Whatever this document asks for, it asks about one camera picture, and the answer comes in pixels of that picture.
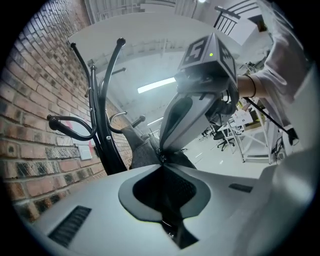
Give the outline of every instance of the black bracelet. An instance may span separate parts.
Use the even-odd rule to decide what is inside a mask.
[[[256,96],[256,92],[257,92],[256,84],[255,84],[254,80],[253,80],[249,75],[245,74],[244,76],[250,78],[250,80],[251,80],[252,83],[253,83],[253,86],[254,86],[254,94],[253,94],[253,96],[250,97],[250,98],[253,98],[254,96]]]

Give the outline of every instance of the black office chair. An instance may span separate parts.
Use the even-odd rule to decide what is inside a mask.
[[[221,151],[224,151],[225,145],[228,143],[227,140],[226,140],[226,138],[225,138],[225,136],[224,136],[224,134],[227,136],[227,135],[228,135],[228,130],[218,131],[218,130],[221,128],[221,126],[218,126],[218,125],[216,125],[216,124],[214,124],[213,127],[214,127],[214,130],[216,131],[213,139],[214,139],[215,141],[223,140],[223,141],[222,141],[219,145],[217,145],[216,147],[219,148],[219,146],[222,145]],[[229,141],[229,143],[230,143],[232,146],[235,146],[235,144],[234,144],[233,142],[230,142],[230,141],[233,140],[233,139],[234,139],[234,138],[230,138],[230,139],[228,139],[228,141]]]

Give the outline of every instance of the ceiling light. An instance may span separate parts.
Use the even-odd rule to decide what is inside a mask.
[[[148,123],[147,126],[152,125],[153,123],[158,122],[158,121],[160,121],[160,120],[162,120],[162,119],[164,119],[164,118],[161,117],[161,118],[159,118],[159,119],[157,119],[157,120],[155,120],[155,121],[153,121],[153,122],[151,122],[151,123]]]
[[[155,130],[155,131],[153,131],[153,132],[151,132],[151,133],[149,133],[149,134],[154,134],[156,131],[159,131],[160,129],[158,129],[158,130]]]
[[[149,91],[151,89],[154,89],[154,88],[157,88],[157,87],[160,87],[160,86],[164,86],[164,85],[167,85],[167,84],[171,84],[171,83],[173,83],[175,81],[176,81],[176,79],[174,77],[171,77],[171,78],[164,79],[164,80],[161,80],[161,81],[158,81],[158,82],[150,83],[150,84],[147,84],[145,86],[142,86],[142,87],[138,88],[138,93],[142,94],[142,93],[144,93],[146,91]]]

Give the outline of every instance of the black vent grille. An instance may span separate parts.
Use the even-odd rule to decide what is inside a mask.
[[[76,233],[79,231],[89,213],[90,208],[77,206],[73,211],[49,234],[56,243],[68,247]]]

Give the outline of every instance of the robotic arm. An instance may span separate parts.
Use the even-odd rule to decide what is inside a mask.
[[[235,60],[214,33],[189,45],[174,78],[177,94],[160,129],[164,152],[181,150],[210,123],[226,124],[239,100]]]

